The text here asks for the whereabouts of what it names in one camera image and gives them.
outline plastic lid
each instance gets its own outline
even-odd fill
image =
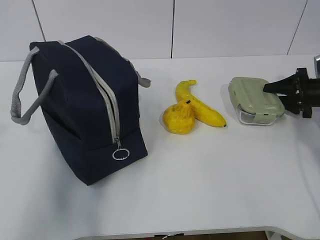
[[[274,120],[285,112],[285,107],[276,94],[264,92],[269,82],[254,77],[234,77],[229,85],[229,93],[235,108],[255,114],[260,119]]]

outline yellow banana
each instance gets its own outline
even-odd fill
[[[180,82],[175,88],[175,96],[178,102],[190,100],[190,105],[194,111],[195,118],[213,127],[225,127],[225,118],[216,110],[212,109],[190,93],[189,86],[195,85],[196,80]]]

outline gray handle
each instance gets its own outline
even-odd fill
[[[133,68],[133,70],[135,71],[135,74],[138,77],[138,84],[144,88],[149,88],[151,85],[151,80],[145,77],[141,77],[140,74],[137,72],[137,70],[135,69],[134,65],[125,57],[121,56],[120,53],[115,50],[112,46],[110,46],[106,41],[104,41],[103,39],[99,38],[99,37],[94,37],[97,41],[102,42],[103,44],[105,44],[107,47],[109,47],[110,49],[112,49],[113,51],[115,51],[120,57],[122,57],[123,59],[125,59],[127,62],[130,63],[131,67]]]
[[[51,72],[49,73],[48,80],[42,92],[40,93],[38,98],[34,101],[34,103],[29,107],[29,109],[24,113],[24,115],[21,116],[21,101],[19,98],[19,94],[25,85],[27,72],[30,67],[32,58],[39,51],[40,49],[38,47],[35,47],[26,56],[26,59],[22,66],[21,73],[19,75],[18,82],[16,83],[16,86],[13,90],[10,114],[11,114],[11,119],[17,124],[26,125],[29,123],[32,114],[37,110],[40,104],[44,101],[45,97],[49,94],[54,84],[55,78],[58,76],[58,73],[56,72],[56,70],[54,69],[51,70]]]

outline gray zipper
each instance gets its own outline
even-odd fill
[[[122,149],[121,143],[120,143],[119,108],[118,108],[118,102],[117,102],[117,98],[116,98],[115,93],[112,91],[112,89],[108,86],[108,84],[101,78],[101,76],[93,69],[93,67],[84,59],[84,57],[79,52],[77,52],[72,47],[66,45],[62,41],[59,41],[59,43],[61,45],[68,47],[69,49],[71,49],[81,59],[84,66],[86,67],[89,74],[91,75],[91,77],[92,77],[96,87],[98,88],[100,94],[102,95],[104,102],[105,102],[105,105],[106,105],[106,110],[107,110],[109,122],[110,122],[112,143],[113,144],[117,143],[118,150]],[[113,157],[113,158],[116,160],[123,160],[122,158],[115,158],[115,157]]]

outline yellow pear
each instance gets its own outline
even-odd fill
[[[162,120],[170,132],[188,134],[195,127],[195,113],[189,103],[190,100],[182,100],[165,110]]]

